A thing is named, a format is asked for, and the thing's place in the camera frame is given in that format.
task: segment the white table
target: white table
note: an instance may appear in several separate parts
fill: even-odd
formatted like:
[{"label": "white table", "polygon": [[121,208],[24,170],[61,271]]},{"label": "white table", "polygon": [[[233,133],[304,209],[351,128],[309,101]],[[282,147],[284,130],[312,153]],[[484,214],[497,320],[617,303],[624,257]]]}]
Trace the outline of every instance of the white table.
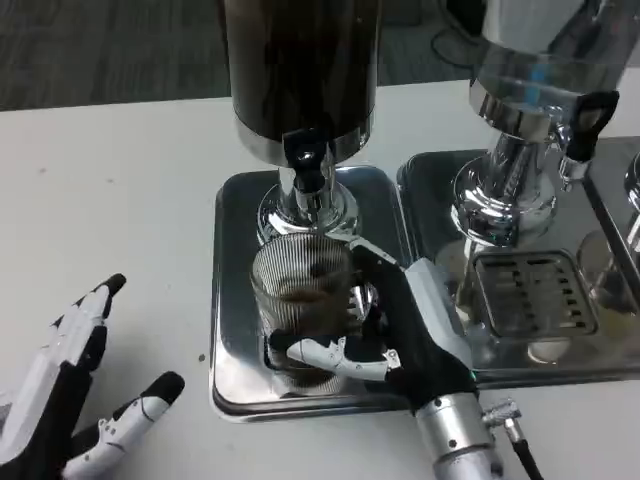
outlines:
[{"label": "white table", "polygon": [[[608,135],[640,135],[638,86],[640,69],[630,70]],[[482,148],[490,135],[466,82],[382,88],[373,138],[349,164],[395,178],[418,152]],[[15,388],[48,323],[114,272],[129,283],[114,303],[85,418],[109,414],[164,370],[186,380],[116,478],[432,478],[408,413],[239,425],[212,410],[215,196],[233,174],[270,168],[240,146],[229,99],[3,113],[0,149],[0,385]],[[546,478],[637,477],[640,382],[483,398],[507,393]],[[507,471],[525,478],[499,442]]]}]

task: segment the drip tray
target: drip tray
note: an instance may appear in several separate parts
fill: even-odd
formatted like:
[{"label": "drip tray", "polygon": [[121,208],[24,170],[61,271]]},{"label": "drip tray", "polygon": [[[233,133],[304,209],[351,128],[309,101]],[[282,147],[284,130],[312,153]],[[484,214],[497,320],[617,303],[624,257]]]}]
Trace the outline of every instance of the drip tray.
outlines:
[{"label": "drip tray", "polygon": [[[397,190],[384,172],[372,167],[336,170],[336,179],[354,195],[363,236],[410,262]],[[270,366],[249,278],[258,251],[257,211],[277,172],[252,172],[230,178],[218,193],[215,216],[211,396],[231,420],[316,416],[405,409],[405,401],[385,385],[332,377],[312,384],[292,380]],[[353,296],[354,308],[359,296]]]},{"label": "drip tray", "polygon": [[[413,258],[426,257],[441,270],[480,388],[640,374],[640,312],[604,240],[620,233],[604,231],[599,222],[608,215],[602,196],[606,202],[611,192],[623,193],[636,151],[630,145],[638,139],[598,142],[597,190],[586,181],[563,192],[557,163],[548,161],[558,202],[553,222],[534,242],[509,250],[472,245],[451,219],[452,182],[483,151],[420,154],[398,172]],[[614,164],[621,173],[609,172]]]},{"label": "drip tray", "polygon": [[588,335],[596,321],[563,252],[479,254],[474,261],[486,320],[504,338]]}]

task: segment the floor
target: floor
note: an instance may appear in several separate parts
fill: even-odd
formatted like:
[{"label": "floor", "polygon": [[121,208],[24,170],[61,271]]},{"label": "floor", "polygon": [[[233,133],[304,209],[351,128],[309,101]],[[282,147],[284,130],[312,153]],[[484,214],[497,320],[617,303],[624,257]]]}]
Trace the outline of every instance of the floor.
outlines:
[{"label": "floor", "polygon": [[[447,26],[435,1],[385,5],[381,85],[468,78],[429,46]],[[454,63],[472,49],[438,41]],[[227,95],[215,0],[0,0],[0,110]]]}]

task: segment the black cable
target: black cable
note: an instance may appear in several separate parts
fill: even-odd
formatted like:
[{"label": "black cable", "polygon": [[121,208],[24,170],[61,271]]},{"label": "black cable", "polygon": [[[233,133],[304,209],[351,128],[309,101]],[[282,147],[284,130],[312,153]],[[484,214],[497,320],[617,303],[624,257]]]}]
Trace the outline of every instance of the black cable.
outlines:
[{"label": "black cable", "polygon": [[431,51],[438,58],[438,60],[440,60],[443,63],[446,63],[446,64],[451,65],[452,67],[456,67],[456,68],[462,68],[462,69],[465,69],[465,70],[473,70],[473,65],[466,64],[466,63],[458,63],[458,62],[454,62],[453,60],[449,60],[442,53],[440,53],[440,51],[436,47],[436,42],[440,38],[442,38],[442,36],[444,34],[446,34],[448,32],[452,32],[452,31],[455,31],[455,30],[453,28],[444,28],[444,29],[440,30],[438,33],[436,33],[433,37],[431,37],[431,41],[429,42],[429,47],[431,48]]},{"label": "black cable", "polygon": [[447,10],[447,7],[444,5],[444,2],[445,0],[436,0],[435,2],[436,7],[438,8],[438,13],[440,13],[440,17],[442,17],[442,20],[444,21],[444,23],[446,23],[447,26],[451,30],[453,30],[458,35],[458,37],[460,37],[460,40],[462,40],[468,45],[477,47],[480,44],[480,42],[470,39],[469,34],[465,32],[464,29],[460,28],[460,26],[456,21],[452,20],[451,15]]},{"label": "black cable", "polygon": [[538,465],[536,465],[531,449],[529,448],[529,442],[526,440],[519,440],[517,442],[513,442],[511,445],[513,446],[513,451],[518,455],[524,470],[527,472],[527,475],[529,475],[529,478],[531,480],[544,480],[540,470],[538,470]]}]

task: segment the robotic arm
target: robotic arm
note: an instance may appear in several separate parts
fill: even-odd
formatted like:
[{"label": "robotic arm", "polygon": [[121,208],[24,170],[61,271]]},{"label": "robotic arm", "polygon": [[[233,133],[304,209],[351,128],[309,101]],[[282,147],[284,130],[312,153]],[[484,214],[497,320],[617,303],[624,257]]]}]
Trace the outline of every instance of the robotic arm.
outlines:
[{"label": "robotic arm", "polygon": [[126,279],[117,274],[72,305],[51,326],[0,424],[3,479],[87,478],[117,463],[173,404],[184,388],[173,372],[160,376],[109,420],[73,435],[104,354],[113,296]]},{"label": "robotic arm", "polygon": [[487,412],[478,402],[471,352],[453,332],[454,307],[431,262],[407,270],[359,238],[349,242],[356,268],[378,291],[388,332],[381,342],[355,337],[300,337],[276,331],[270,347],[317,368],[387,382],[416,418],[439,480],[503,479],[490,429],[504,426],[533,480],[542,477],[508,401]]}]

